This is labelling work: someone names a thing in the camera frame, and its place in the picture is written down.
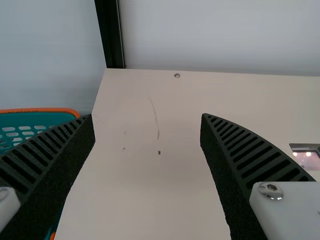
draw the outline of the pencil mark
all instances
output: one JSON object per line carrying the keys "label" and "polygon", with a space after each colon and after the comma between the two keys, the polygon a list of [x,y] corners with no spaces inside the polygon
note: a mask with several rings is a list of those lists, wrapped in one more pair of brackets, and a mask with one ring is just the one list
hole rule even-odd
{"label": "pencil mark", "polygon": [[154,112],[154,117],[155,117],[155,123],[156,123],[156,126],[158,128],[158,136],[157,136],[157,140],[159,140],[159,137],[160,137],[160,128],[159,128],[159,124],[158,124],[158,119],[157,119],[157,112],[156,112],[156,109],[155,109],[155,106],[154,106],[154,103],[152,102],[151,98],[148,96],[149,100],[150,100],[150,103],[153,107],[153,112]]}

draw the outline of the ribbed foam pad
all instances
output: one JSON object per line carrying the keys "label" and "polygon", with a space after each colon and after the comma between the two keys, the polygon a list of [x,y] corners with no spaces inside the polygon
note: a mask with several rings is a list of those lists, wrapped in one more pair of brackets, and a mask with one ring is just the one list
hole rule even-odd
{"label": "ribbed foam pad", "polygon": [[95,143],[91,115],[50,128],[0,156],[0,186],[15,189],[19,211],[0,240],[43,240]]}
{"label": "ribbed foam pad", "polygon": [[267,140],[214,115],[202,115],[200,145],[232,240],[267,239],[249,204],[254,183],[315,181]]}

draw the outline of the black vertical post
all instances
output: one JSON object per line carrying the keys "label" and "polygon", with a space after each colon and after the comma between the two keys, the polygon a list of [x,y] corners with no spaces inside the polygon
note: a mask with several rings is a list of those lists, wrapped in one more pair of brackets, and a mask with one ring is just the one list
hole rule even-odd
{"label": "black vertical post", "polygon": [[118,0],[94,0],[107,68],[126,68]]}

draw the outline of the metal screw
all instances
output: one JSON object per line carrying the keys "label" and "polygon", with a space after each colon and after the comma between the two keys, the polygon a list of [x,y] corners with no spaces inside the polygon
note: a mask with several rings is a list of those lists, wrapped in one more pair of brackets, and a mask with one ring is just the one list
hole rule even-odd
{"label": "metal screw", "polygon": [[284,192],[280,187],[271,182],[262,182],[258,187],[260,193],[271,200],[281,200],[284,198]]}

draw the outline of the white tabletop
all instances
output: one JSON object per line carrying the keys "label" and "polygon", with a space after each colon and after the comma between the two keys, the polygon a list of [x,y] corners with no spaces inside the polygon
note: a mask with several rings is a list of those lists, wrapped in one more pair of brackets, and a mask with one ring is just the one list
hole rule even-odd
{"label": "white tabletop", "polygon": [[[202,113],[289,156],[320,144],[320,77],[107,69],[96,143],[66,199],[57,240],[229,240],[200,148]],[[317,180],[319,172],[311,172]]]}

